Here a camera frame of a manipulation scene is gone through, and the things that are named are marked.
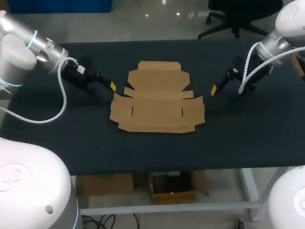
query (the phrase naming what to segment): blue container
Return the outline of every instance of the blue container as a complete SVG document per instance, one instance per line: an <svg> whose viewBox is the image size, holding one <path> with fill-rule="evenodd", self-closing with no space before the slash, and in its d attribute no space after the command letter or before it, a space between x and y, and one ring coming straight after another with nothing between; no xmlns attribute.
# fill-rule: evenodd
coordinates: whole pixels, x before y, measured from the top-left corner
<svg viewBox="0 0 305 229"><path fill-rule="evenodd" d="M112 0L8 0L12 13L106 13Z"/></svg>

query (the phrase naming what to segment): electrical cable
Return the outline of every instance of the electrical cable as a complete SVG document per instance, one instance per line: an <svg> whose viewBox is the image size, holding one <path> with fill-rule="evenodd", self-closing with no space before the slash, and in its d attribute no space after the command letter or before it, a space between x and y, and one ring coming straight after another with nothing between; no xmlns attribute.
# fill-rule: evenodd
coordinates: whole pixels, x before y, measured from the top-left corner
<svg viewBox="0 0 305 229"><path fill-rule="evenodd" d="M262 68L264 68L266 65L272 63L273 61L276 61L279 58L282 58L284 56L290 55L292 53L295 52L301 52L301 51L305 51L305 47L300 47L300 48L295 48L289 51L286 51L284 53L278 54L277 56L272 57L271 59L265 61L264 63L262 63L261 65L259 65L257 68L255 68L247 77L243 78L242 84L239 87L238 93L241 94L244 90L244 86L246 85L246 83L251 79L251 77L257 73L259 70L261 70Z"/></svg>
<svg viewBox="0 0 305 229"><path fill-rule="evenodd" d="M137 222L137 229L140 229L140 224L139 224L139 220L138 220L137 216L136 216L134 213L133 213L133 216L135 217L135 220L136 220L136 222ZM82 222L83 224L86 224L86 223L94 223L94 224L96 225L96 229L107 229L105 225L106 225L107 221L108 221L111 217L113 217L113 222L112 222L112 224L111 224L110 229L112 229L113 226L114 226L114 224L115 224L115 215L114 215L114 214L108 216L107 219L106 219L106 221L105 221L104 223L102 223L102 220L103 220L103 218L105 217L105 215L103 215L103 216L101 217L100 221L96 221L96 220L93 219L92 217L86 216L86 215L82 215L82 217L87 217L87 218L90 219L90 220L83 221L83 222Z"/></svg>
<svg viewBox="0 0 305 229"><path fill-rule="evenodd" d="M254 45L252 45L251 49L249 50L247 59L246 59L246 64L244 65L244 75L243 75L243 81L245 80L245 78L247 77L247 73L248 73L248 66L249 66L249 62L250 62L250 58L251 58L251 54L254 50L254 48L258 45L258 42L255 43Z"/></svg>
<svg viewBox="0 0 305 229"><path fill-rule="evenodd" d="M22 117L22 116L20 116L20 115L18 115L16 113L14 113L14 112L4 108L4 107L1 107L1 106L0 106L0 110L4 111L5 113L8 113L9 115L14 116L15 118L18 118L18 119L20 119L20 120L22 120L24 122L32 123L32 124L49 123L49 122L52 122L55 119L59 118L63 114L63 112L65 111L66 106L67 106L67 95L66 95L66 92L65 92L65 89L63 87L62 80L61 80L61 69L62 69L62 66L64 65L64 63L66 63L66 61L73 61L77 66L79 65L77 60L72 58L72 57L66 57L66 58L62 59L62 61L58 65L57 78L58 78L59 87L61 88L63 104L62 104L62 108L59 111L59 113L57 115L55 115L53 118L50 118L50 119L47 119L47 120L43 120L43 121L35 121L35 120L31 120L31 119Z"/></svg>

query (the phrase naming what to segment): floor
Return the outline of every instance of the floor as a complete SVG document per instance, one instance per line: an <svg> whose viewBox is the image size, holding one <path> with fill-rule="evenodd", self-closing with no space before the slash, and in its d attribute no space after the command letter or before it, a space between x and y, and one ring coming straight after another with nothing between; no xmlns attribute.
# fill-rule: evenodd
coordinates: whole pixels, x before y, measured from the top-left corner
<svg viewBox="0 0 305 229"><path fill-rule="evenodd" d="M205 24L208 14L207 0L113 0L111 13L92 14L30 14L17 15L27 24L55 42L117 42L135 40L195 39L199 33L219 23L212 20ZM267 31L274 28L276 15L254 25ZM241 31L241 39L259 37ZM207 38L233 39L230 30ZM7 106L1 101L0 106ZM253 169L254 178L261 192L268 183L274 168ZM210 197L199 196L199 201L230 201L244 199L237 171L233 169L208 170ZM91 197L90 207L127 206L150 204L148 192L141 189L132 194ZM248 229L272 229L268 220L250 222L247 211L204 211L183 213L139 214L142 229L233 229L234 219L247 221ZM118 215L114 229L136 228L132 215Z"/></svg>

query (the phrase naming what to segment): black tablecloth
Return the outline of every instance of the black tablecloth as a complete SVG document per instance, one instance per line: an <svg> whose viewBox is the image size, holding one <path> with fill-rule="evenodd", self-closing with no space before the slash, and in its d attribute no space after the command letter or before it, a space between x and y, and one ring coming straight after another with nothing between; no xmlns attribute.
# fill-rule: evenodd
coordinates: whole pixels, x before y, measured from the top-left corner
<svg viewBox="0 0 305 229"><path fill-rule="evenodd" d="M113 94L93 85L103 100L65 83L68 107L58 120L33 125L6 115L0 136L43 146L56 153L72 175L213 168L278 167L305 164L305 85L287 61L257 85L255 92L229 103L239 83L216 98L213 83L255 41L202 40L65 44L71 56L88 54L94 69L113 79L122 94L128 71L141 60L178 61L203 95L206 123L190 134L128 133L109 120ZM57 77L35 70L15 94L10 109L43 120L61 108Z"/></svg>

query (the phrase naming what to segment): office chair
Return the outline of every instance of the office chair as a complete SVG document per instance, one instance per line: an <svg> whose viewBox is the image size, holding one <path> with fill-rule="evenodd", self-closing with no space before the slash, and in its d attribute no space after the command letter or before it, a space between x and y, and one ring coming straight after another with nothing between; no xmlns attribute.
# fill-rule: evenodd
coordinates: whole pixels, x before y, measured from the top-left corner
<svg viewBox="0 0 305 229"><path fill-rule="evenodd" d="M224 14L210 12L206 19L212 23L212 17L220 19L220 25L198 35L202 37L231 28L235 38L239 38L239 29L248 30L266 36L268 32L251 24L252 21L268 17L283 6L282 0L209 0L209 9L221 10Z"/></svg>

